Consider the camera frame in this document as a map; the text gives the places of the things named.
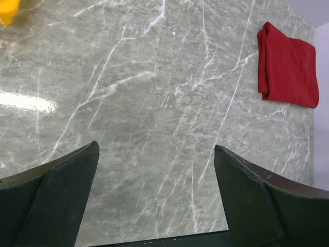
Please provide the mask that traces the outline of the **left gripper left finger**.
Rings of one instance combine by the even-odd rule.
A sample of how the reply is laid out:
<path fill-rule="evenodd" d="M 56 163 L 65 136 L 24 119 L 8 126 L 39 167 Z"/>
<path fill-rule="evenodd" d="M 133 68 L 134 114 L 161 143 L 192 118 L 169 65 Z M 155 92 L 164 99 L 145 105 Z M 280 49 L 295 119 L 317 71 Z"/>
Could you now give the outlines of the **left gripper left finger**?
<path fill-rule="evenodd" d="M 96 141 L 1 179 L 1 246 L 74 246 L 99 160 Z"/>

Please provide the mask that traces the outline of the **red t shirt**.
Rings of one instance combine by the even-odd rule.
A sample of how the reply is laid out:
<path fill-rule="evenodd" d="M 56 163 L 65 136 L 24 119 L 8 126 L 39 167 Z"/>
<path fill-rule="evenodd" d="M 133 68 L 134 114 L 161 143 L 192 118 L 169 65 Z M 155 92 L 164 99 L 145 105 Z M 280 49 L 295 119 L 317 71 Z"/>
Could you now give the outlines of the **red t shirt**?
<path fill-rule="evenodd" d="M 258 91 L 263 100 L 315 109 L 319 104 L 316 49 L 266 22 L 258 32 Z"/>

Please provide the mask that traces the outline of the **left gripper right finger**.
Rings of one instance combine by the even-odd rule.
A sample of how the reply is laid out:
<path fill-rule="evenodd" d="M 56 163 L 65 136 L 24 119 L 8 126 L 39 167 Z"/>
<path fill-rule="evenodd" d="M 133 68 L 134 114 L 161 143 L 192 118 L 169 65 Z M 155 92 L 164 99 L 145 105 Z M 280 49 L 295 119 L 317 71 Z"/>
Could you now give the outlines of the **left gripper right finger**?
<path fill-rule="evenodd" d="M 234 246 L 328 246 L 328 191 L 258 166 L 223 146 L 214 167 Z"/>

